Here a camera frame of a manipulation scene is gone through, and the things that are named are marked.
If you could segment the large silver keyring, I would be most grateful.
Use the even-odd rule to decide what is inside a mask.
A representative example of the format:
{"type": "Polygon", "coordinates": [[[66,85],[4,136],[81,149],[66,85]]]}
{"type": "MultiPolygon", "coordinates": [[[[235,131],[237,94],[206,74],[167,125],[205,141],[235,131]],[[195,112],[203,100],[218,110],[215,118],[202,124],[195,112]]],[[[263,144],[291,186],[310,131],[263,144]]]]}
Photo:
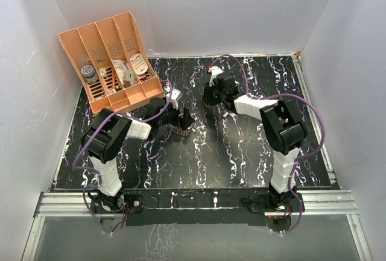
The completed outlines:
{"type": "Polygon", "coordinates": [[[194,132],[194,124],[188,126],[185,129],[179,128],[177,134],[181,137],[187,137],[191,132],[194,132]]]}

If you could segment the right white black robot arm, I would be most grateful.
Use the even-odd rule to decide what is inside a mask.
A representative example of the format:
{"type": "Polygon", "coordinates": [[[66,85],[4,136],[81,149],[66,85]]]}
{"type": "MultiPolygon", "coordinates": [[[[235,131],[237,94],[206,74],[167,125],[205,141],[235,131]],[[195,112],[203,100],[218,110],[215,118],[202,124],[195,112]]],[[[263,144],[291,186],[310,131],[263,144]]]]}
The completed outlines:
{"type": "Polygon", "coordinates": [[[257,99],[243,94],[233,74],[217,66],[210,67],[207,73],[210,80],[204,85],[203,94],[203,102],[207,106],[223,104],[232,113],[262,122],[274,158],[266,207],[284,210],[295,197],[296,182],[293,174],[296,158],[308,134],[297,104],[289,98],[257,99]]]}

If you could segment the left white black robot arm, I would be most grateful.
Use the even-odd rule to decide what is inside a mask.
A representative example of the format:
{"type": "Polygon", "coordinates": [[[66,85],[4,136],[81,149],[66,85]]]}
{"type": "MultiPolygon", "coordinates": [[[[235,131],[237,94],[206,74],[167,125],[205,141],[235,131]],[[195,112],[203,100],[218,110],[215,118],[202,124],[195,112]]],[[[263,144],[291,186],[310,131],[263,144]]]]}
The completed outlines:
{"type": "Polygon", "coordinates": [[[185,132],[194,122],[188,108],[180,110],[176,100],[169,101],[166,97],[152,98],[144,105],[142,119],[102,109],[81,138],[81,145],[88,152],[98,177],[96,186],[87,193],[88,197],[108,212],[120,212],[125,198],[116,158],[124,141],[127,138],[152,139],[164,125],[185,132]]]}

